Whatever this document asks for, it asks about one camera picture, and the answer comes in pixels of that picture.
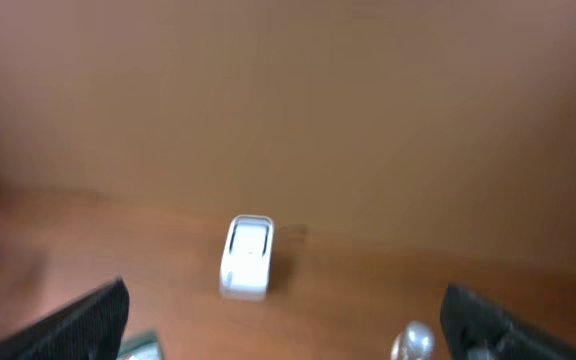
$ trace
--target silver object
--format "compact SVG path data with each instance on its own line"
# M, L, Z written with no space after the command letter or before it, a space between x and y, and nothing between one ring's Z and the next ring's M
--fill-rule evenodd
M424 323L413 321L397 336L391 360L427 360L435 349L435 336Z

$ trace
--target green object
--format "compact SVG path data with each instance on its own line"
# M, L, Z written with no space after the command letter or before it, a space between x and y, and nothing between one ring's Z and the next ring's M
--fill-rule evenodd
M124 341L117 360L163 360L164 354L159 339L150 331Z

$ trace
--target white rectangular object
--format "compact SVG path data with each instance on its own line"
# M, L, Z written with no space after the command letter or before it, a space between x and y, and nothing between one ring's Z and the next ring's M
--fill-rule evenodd
M239 215L230 223L219 282L221 294L240 300L263 300L270 277L274 224L258 215Z

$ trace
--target brown wall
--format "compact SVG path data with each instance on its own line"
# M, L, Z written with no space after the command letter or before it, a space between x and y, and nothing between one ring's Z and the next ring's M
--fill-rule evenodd
M576 270L576 1L0 0L0 176Z

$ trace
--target dark object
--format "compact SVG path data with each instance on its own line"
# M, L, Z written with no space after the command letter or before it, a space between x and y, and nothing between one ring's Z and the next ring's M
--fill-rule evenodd
M574 347L518 321L500 307L456 286L449 286L446 290L440 320L455 360L485 359L485 356L473 356L481 354L477 350L483 349L496 359L576 359Z
M115 360L128 306L117 280L2 341L0 360Z

